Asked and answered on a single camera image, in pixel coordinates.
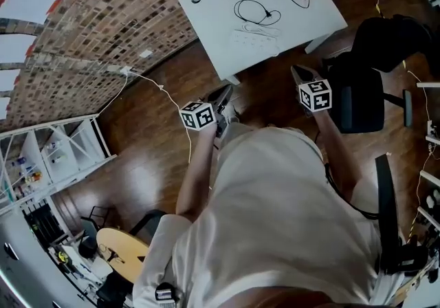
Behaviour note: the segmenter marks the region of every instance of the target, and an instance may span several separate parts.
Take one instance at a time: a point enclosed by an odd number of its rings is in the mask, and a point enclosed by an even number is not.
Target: white wall
[[[54,300],[61,308],[94,308],[77,296],[79,292],[40,246],[21,213],[0,221],[0,276],[21,297],[24,307],[52,308]],[[19,261],[4,252],[5,242],[11,243]]]

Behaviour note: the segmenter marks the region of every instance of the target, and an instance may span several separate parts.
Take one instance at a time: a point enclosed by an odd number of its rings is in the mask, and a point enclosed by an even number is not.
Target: bottle
[[[60,155],[60,156],[55,157],[54,159],[52,159],[52,163],[53,164],[57,164],[57,163],[63,161],[65,158],[66,158],[65,155]]]
[[[55,141],[55,142],[50,142],[50,143],[46,146],[46,149],[50,151],[50,150],[52,150],[52,149],[58,148],[60,145],[61,145],[61,141],[60,141],[60,140],[57,140],[57,141]]]
[[[36,182],[39,181],[41,179],[43,175],[41,174],[40,171],[36,171],[35,173],[33,173],[32,175],[28,175],[25,177],[25,183],[26,184],[31,184],[32,182]]]
[[[18,165],[23,165],[24,163],[26,163],[26,158],[19,157],[17,160],[13,161],[11,164],[12,164],[12,166],[18,166]]]
[[[20,186],[17,186],[16,188],[14,188],[14,193],[15,193],[17,199],[21,199],[25,196],[23,191],[21,190]]]

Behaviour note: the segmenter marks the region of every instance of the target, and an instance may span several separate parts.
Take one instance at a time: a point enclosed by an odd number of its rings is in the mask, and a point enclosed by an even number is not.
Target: hand
[[[321,110],[321,111],[317,111],[315,113],[312,113],[313,117],[315,118],[315,120],[322,120],[325,118],[329,118],[329,111],[328,110]]]
[[[217,132],[217,123],[210,124],[209,126],[199,131],[199,138],[214,139],[216,132]]]

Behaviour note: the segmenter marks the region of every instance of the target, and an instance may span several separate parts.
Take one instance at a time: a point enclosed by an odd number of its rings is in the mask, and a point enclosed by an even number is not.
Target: white desk
[[[240,30],[245,23],[234,14],[237,1],[201,0],[193,3],[191,0],[179,0],[220,79],[227,79],[234,84],[239,83],[234,77],[236,73],[271,56],[260,52],[243,53],[231,48],[232,31]],[[335,31],[347,26],[332,0],[310,0],[307,9],[298,7],[290,0],[256,1],[262,3],[268,11],[278,10],[282,14],[281,20],[270,26],[280,30],[276,42],[280,52],[312,41],[306,48],[306,53],[310,53]],[[295,1],[307,5],[307,1]],[[264,17],[261,8],[248,2],[241,5],[240,13],[254,21]]]

